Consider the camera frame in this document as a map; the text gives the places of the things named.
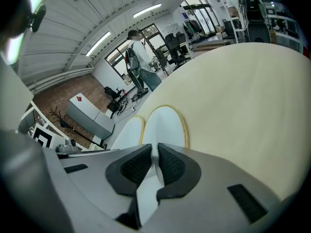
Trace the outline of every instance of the desk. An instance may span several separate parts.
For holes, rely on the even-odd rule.
[[[297,191],[311,158],[311,62],[265,43],[221,47],[188,61],[148,97],[184,117],[190,148],[238,165],[280,199]]]
[[[186,46],[187,51],[188,51],[188,53],[189,53],[189,55],[190,55],[190,58],[193,59],[192,54],[191,54],[191,50],[190,50],[189,45],[187,44],[187,42],[183,42],[182,44],[180,44],[180,47],[183,47],[183,46]],[[167,56],[169,56],[169,55],[170,55],[170,51],[166,51],[166,52],[164,53],[164,56],[165,56],[165,57],[167,57]]]
[[[100,139],[109,137],[115,126],[115,122],[101,112],[82,93],[69,100],[67,114],[81,127]]]

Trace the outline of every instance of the black chair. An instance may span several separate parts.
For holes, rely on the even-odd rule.
[[[120,104],[119,102],[115,101],[114,99],[107,105],[107,108],[112,112],[115,113],[119,110]]]
[[[227,36],[223,37],[224,45],[225,45],[225,40],[235,39],[234,30],[232,28],[232,24],[230,21],[225,21],[225,33],[227,34]]]
[[[174,39],[174,35],[173,33],[168,34],[167,36],[165,36],[165,41],[171,41]]]
[[[166,42],[166,46],[171,54],[171,60],[169,61],[170,64],[175,63],[177,66],[173,70],[175,71],[177,68],[181,66],[181,63],[186,60],[184,55],[179,56],[178,50],[179,50],[179,40],[177,37],[172,39],[171,41]]]
[[[118,91],[118,93],[117,92],[115,92],[114,90],[112,90],[110,87],[108,87],[108,86],[106,86],[105,88],[104,88],[104,91],[105,91],[105,93],[106,94],[108,94],[108,95],[110,95],[111,97],[112,97],[112,99],[117,99],[117,98],[119,98],[120,97],[120,94],[121,94],[121,92],[122,92],[122,90],[118,90],[117,89],[117,91]]]
[[[181,33],[181,32],[177,32],[176,33],[176,37],[178,38],[178,41],[179,41],[179,45],[186,42],[186,36],[184,33]],[[186,55],[188,53],[188,50],[184,50],[182,49],[180,46],[179,46],[179,52],[182,54],[182,55]]]
[[[166,71],[166,66],[167,66],[167,59],[165,58],[164,54],[162,53],[162,51],[160,49],[156,49],[155,50],[155,56],[156,58],[158,59],[159,61],[159,66],[160,68],[167,74],[167,71]]]

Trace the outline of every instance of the black rubber pad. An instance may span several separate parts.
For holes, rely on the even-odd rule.
[[[83,170],[83,169],[86,169],[86,168],[88,168],[87,165],[79,164],[79,165],[75,165],[75,166],[65,167],[64,170],[65,170],[66,173],[73,173],[73,172],[80,171],[80,170]]]
[[[163,143],[158,144],[159,167],[165,187],[158,190],[156,199],[181,198],[188,194],[201,178],[199,164]]]
[[[151,167],[151,144],[110,163],[106,178],[117,194],[133,197]]]
[[[267,211],[242,184],[229,186],[228,191],[238,203],[251,224],[267,214]]]

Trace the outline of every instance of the white pad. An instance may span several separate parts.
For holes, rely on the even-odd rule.
[[[167,143],[180,147],[189,147],[186,125],[179,112],[163,105],[156,108],[148,118],[142,144]]]
[[[122,129],[111,149],[126,149],[140,144],[144,131],[144,120],[140,116],[132,117]]]

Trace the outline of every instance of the ceiling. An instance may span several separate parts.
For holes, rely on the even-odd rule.
[[[123,40],[129,29],[151,24],[155,18],[173,12],[182,1],[44,0],[47,12],[38,32],[24,34],[18,74],[26,84],[32,84],[90,67],[88,64],[101,51]],[[158,3],[162,3],[161,7],[133,18],[133,14]],[[108,31],[111,35],[87,57],[88,50]]]

